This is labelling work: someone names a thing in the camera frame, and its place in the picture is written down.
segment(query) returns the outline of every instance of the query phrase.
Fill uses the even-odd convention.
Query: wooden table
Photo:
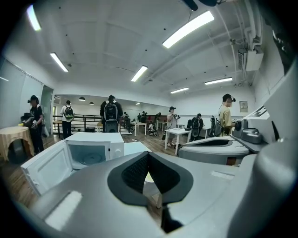
[[[131,124],[135,125],[135,136],[136,136],[136,126],[138,126],[138,131],[139,131],[139,126],[145,126],[145,135],[146,135],[146,130],[147,130],[147,124],[146,123],[132,121]]]
[[[34,149],[29,133],[29,128],[24,126],[7,127],[0,130],[0,153],[4,160],[8,159],[9,145],[16,139],[23,139],[26,141],[25,149],[28,156],[34,156]]]
[[[166,140],[164,142],[164,149],[165,150],[167,149],[167,146],[168,146],[167,144],[168,144],[169,134],[172,133],[174,135],[177,135],[175,155],[177,155],[177,153],[178,153],[180,135],[183,135],[183,134],[187,134],[188,133],[188,137],[187,137],[187,142],[186,143],[188,143],[190,141],[191,131],[186,131],[184,129],[169,129],[169,130],[165,130],[165,131],[166,131]]]
[[[60,128],[59,125],[62,124],[62,121],[53,121],[54,124],[58,124],[58,137],[60,138]]]

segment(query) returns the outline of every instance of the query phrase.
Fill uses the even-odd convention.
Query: white wall
[[[111,88],[103,83],[99,84],[83,84],[77,82],[67,82],[61,81],[57,86],[55,92],[59,94],[76,94],[76,95],[90,95],[90,96],[100,96],[109,97],[109,95],[114,95],[117,99],[125,99],[134,102],[141,103],[151,103],[160,106],[170,106],[170,100],[168,95],[162,95],[158,89],[147,90],[147,93],[137,92],[132,89],[127,90],[122,85],[115,85]]]
[[[48,87],[55,89],[57,87],[57,79],[38,62],[33,60],[25,51],[19,46],[10,42],[3,49],[2,55],[8,61],[21,68],[21,70],[32,75],[38,81],[44,83]]]
[[[60,115],[60,110],[64,106],[62,104],[54,104],[56,106],[56,115]],[[131,119],[137,120],[137,115],[140,113],[142,114],[142,111],[145,111],[148,113],[148,115],[155,115],[159,112],[162,113],[162,115],[166,115],[168,113],[168,107],[164,106],[157,106],[157,105],[149,105],[149,104],[140,104],[140,105],[128,105],[121,103],[123,113],[127,112],[129,117]],[[84,115],[100,115],[100,106],[96,105],[78,105],[78,104],[71,104],[71,107],[73,108],[75,114],[84,114]]]
[[[284,68],[272,37],[271,27],[264,24],[264,57],[253,81],[256,107],[261,106],[284,80]]]
[[[202,114],[202,117],[216,116],[222,104],[223,96],[229,93],[236,98],[230,108],[232,116],[243,117],[255,109],[253,90],[249,87],[224,87],[208,91],[177,95],[173,98],[173,106],[176,114],[180,116]],[[240,112],[239,101],[248,101],[248,113]]]

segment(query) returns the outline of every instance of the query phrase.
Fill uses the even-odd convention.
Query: microwave
[[[77,170],[124,156],[120,133],[77,132],[34,156],[21,168],[39,196]]]

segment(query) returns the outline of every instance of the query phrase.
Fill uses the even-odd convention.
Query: gray machine
[[[184,144],[179,157],[198,162],[226,165],[228,158],[240,164],[243,157],[258,153],[275,141],[274,124],[264,106],[236,121],[232,135],[211,137]]]

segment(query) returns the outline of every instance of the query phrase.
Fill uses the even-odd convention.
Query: fluorescent light
[[[147,66],[142,66],[138,72],[134,75],[131,81],[136,82],[136,80],[148,69]]]
[[[165,42],[163,42],[163,45],[169,49],[173,44],[181,40],[184,36],[188,35],[192,31],[198,29],[200,26],[203,26],[212,20],[214,20],[214,17],[209,11],[203,13],[202,15],[199,15],[198,17],[194,18],[183,27],[181,27],[174,34],[172,34]]]
[[[178,93],[178,92],[185,91],[185,90],[189,90],[189,88],[185,87],[185,88],[182,88],[182,89],[179,89],[176,91],[172,91],[171,93]]]
[[[227,81],[232,81],[232,78],[218,79],[218,80],[214,80],[214,81],[205,82],[205,85],[222,83],[222,82],[227,82]]]
[[[27,15],[30,20],[30,23],[34,30],[39,31],[41,30],[41,26],[39,25],[39,22],[37,20],[37,17],[35,15],[33,5],[30,5],[30,7],[27,8]]]
[[[5,80],[5,81],[9,82],[9,80],[7,80],[7,79],[5,79],[5,78],[3,78],[3,77],[0,77],[0,79],[3,79],[3,80]]]
[[[56,55],[56,53],[50,53],[50,55],[52,56],[52,58],[56,61],[56,63],[61,67],[61,69],[64,72],[68,72],[68,69],[63,65],[63,63],[60,61],[60,59],[58,58],[58,56]]]

